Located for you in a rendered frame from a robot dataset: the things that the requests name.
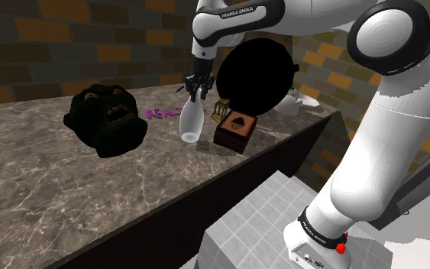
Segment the white bottle vase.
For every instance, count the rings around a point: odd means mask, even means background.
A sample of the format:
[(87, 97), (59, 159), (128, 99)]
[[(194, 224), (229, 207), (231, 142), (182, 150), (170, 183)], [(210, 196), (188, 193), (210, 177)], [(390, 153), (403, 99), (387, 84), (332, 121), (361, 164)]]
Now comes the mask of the white bottle vase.
[(194, 98), (189, 97), (179, 119), (179, 133), (183, 141), (195, 143), (198, 141), (204, 124), (204, 112), (200, 99), (201, 88), (198, 88)]

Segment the small gold lantern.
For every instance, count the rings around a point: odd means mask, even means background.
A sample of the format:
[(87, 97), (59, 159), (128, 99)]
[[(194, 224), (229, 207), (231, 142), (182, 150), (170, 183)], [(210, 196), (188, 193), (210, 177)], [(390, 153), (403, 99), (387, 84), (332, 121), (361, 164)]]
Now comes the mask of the small gold lantern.
[(215, 103), (214, 112), (211, 117), (220, 123), (228, 113), (229, 109), (229, 100), (228, 99), (219, 99)]

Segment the black round pan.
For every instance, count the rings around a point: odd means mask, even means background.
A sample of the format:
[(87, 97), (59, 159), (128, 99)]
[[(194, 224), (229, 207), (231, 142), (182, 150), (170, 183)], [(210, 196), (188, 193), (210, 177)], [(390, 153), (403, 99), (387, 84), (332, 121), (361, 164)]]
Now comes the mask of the black round pan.
[(255, 38), (238, 45), (218, 70), (216, 89), (229, 108), (259, 116), (274, 108), (287, 95), (299, 66), (284, 45)]

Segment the purple letters figure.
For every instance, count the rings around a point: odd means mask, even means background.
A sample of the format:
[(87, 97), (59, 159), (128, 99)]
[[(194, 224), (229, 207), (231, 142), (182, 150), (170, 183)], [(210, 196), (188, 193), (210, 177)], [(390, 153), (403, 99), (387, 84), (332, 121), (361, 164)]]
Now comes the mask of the purple letters figure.
[(182, 108), (177, 107), (174, 109), (159, 109), (157, 107), (154, 107), (153, 109), (148, 109), (145, 112), (145, 115), (148, 119), (152, 118), (167, 118), (167, 117), (173, 117), (180, 115), (183, 111)]

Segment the brown wooden box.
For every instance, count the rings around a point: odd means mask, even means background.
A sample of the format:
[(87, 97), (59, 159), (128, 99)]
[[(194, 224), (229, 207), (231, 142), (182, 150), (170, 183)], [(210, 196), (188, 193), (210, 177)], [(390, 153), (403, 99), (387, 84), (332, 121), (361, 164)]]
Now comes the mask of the brown wooden box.
[(213, 142), (243, 154), (257, 124), (257, 117), (231, 110), (217, 126)]

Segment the white cup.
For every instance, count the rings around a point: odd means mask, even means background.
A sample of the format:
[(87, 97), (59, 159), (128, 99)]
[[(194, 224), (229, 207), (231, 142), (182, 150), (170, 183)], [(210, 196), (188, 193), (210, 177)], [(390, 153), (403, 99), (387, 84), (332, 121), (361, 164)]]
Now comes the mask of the white cup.
[(301, 105), (302, 100), (299, 97), (299, 92), (293, 89), (273, 109), (282, 115), (293, 117), (298, 115)]

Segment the white plate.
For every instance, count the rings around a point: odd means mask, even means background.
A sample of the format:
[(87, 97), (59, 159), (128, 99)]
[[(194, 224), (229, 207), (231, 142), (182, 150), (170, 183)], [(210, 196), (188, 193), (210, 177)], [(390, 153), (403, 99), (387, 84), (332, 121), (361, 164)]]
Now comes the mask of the white plate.
[(304, 109), (315, 109), (320, 106), (320, 103), (316, 99), (301, 92), (298, 94), (298, 99), (301, 101), (301, 106)]

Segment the grey tiled robot stand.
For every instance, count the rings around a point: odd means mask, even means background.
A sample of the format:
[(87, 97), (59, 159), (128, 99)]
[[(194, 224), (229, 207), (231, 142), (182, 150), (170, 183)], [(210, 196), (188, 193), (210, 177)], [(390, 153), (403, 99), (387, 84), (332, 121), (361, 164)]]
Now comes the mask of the grey tiled robot stand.
[(283, 230), (314, 197), (275, 172), (205, 230), (196, 269), (302, 269), (289, 260)]

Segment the dark grey cabinet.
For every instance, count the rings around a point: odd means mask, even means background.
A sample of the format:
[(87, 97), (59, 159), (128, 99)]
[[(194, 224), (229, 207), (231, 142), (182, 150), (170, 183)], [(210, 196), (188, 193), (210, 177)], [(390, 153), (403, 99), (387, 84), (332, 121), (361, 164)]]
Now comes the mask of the dark grey cabinet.
[(380, 231), (429, 195), (430, 158), (401, 183), (384, 213), (369, 224)]

